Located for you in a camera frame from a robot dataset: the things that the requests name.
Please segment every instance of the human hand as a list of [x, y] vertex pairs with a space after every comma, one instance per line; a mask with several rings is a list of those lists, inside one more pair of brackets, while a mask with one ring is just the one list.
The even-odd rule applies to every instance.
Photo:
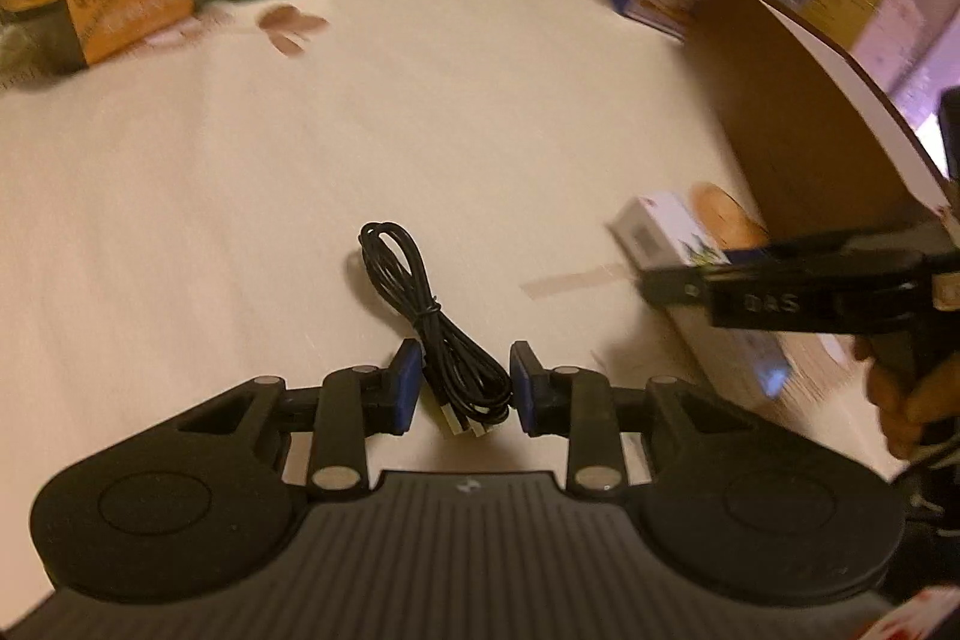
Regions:
[[[872, 357], [867, 339], [857, 338], [853, 343], [853, 357]], [[901, 390], [893, 372], [874, 362], [867, 373], [867, 399], [877, 406], [887, 450], [896, 458], [909, 459], [920, 442], [924, 424], [960, 415], [960, 352], [923, 378], [909, 395]]]

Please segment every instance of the plastic container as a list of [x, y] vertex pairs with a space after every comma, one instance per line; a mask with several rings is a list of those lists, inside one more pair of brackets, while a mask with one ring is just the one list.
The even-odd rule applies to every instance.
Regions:
[[0, 0], [0, 23], [18, 25], [51, 71], [70, 73], [181, 18], [205, 0]]

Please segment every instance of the black cable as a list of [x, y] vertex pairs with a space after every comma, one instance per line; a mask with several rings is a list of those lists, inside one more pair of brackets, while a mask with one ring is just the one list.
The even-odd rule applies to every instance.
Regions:
[[[383, 237], [400, 247], [406, 266]], [[414, 239], [397, 223], [368, 223], [358, 239], [373, 287], [416, 329], [424, 346], [424, 378], [440, 405], [448, 403], [459, 417], [482, 424], [505, 420], [510, 376], [440, 311]]]

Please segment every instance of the table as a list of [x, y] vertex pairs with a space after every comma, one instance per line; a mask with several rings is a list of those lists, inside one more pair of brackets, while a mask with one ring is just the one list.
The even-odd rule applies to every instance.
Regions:
[[[413, 234], [445, 311], [499, 360], [526, 339], [614, 384], [698, 373], [627, 280], [522, 289], [622, 263], [605, 223], [632, 194], [712, 180], [749, 203], [679, 43], [600, 0], [291, 3], [330, 22], [300, 57], [256, 4], [0, 95], [0, 626], [49, 587], [27, 518], [56, 471], [253, 376], [389, 359], [410, 330], [358, 266], [368, 220]], [[515, 416], [451, 440], [423, 405], [368, 453], [371, 477], [565, 467], [565, 442]]]

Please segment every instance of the orange label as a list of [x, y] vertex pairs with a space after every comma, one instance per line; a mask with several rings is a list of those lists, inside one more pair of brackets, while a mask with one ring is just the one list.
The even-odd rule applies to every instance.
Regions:
[[88, 65], [193, 12], [193, 0], [66, 0]]

